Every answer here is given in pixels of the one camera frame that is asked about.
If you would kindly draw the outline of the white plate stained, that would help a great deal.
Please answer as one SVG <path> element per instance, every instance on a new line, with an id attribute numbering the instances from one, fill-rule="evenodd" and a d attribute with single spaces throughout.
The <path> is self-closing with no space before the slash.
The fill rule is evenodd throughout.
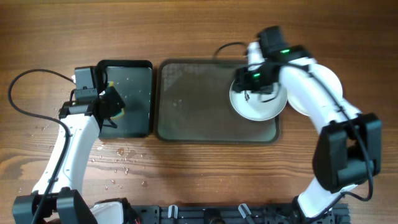
<path id="1" fill-rule="evenodd" d="M 251 121 L 267 121 L 278 116 L 287 104 L 287 90 L 279 83 L 273 84 L 270 95 L 233 91 L 234 82 L 229 88 L 229 100 L 234 110 Z"/>
<path id="2" fill-rule="evenodd" d="M 339 80 L 339 78 L 336 76 L 336 74 L 331 71 L 329 68 L 315 64 L 314 65 L 316 72 L 315 74 L 317 77 L 324 83 L 327 84 L 327 86 L 330 88 L 330 90 L 333 90 L 336 95 L 340 98 L 343 97 L 343 87 L 342 84 Z M 287 101 L 291 105 L 291 107 L 301 113 L 302 115 L 308 116 L 308 113 L 304 106 L 299 102 L 298 98 L 294 96 L 292 93 L 289 91 L 287 92 Z"/>

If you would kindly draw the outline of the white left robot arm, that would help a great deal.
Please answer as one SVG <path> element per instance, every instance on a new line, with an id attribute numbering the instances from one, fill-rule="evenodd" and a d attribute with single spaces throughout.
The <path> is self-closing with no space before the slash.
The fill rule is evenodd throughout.
<path id="1" fill-rule="evenodd" d="M 125 104 L 115 87 L 108 84 L 104 67 L 75 69 L 76 88 L 58 112 L 60 129 L 52 155 L 39 181 L 29 195 L 16 197 L 12 214 L 16 223 L 45 223 L 57 212 L 56 223 L 123 222 L 121 203 L 89 208 L 81 196 L 83 178 L 91 148 L 104 121 L 124 111 Z"/>

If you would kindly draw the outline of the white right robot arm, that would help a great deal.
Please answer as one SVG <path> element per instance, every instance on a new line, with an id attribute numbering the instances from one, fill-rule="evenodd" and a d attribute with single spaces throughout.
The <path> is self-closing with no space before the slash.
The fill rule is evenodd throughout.
<path id="1" fill-rule="evenodd" d="M 335 86 L 335 73 L 304 46 L 290 46 L 278 26 L 260 31 L 246 55 L 248 64 L 237 69 L 229 91 L 234 110 L 248 120 L 265 121 L 281 112 L 278 101 L 295 99 L 318 133 L 314 178 L 294 198 L 291 222 L 323 218 L 363 183 L 368 184 L 368 201 L 381 171 L 381 120 L 349 103 Z"/>

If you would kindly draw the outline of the green yellow sponge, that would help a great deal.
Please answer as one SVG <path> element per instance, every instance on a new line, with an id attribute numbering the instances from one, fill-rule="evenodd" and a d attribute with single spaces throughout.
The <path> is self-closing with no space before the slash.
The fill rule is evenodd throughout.
<path id="1" fill-rule="evenodd" d="M 114 86 L 114 82 L 113 81 L 109 81 L 108 82 L 108 86 Z M 124 116 L 124 114 L 125 114 L 124 108 L 122 108 L 121 111 L 116 116 L 111 117 L 111 119 L 119 119 L 122 116 Z"/>

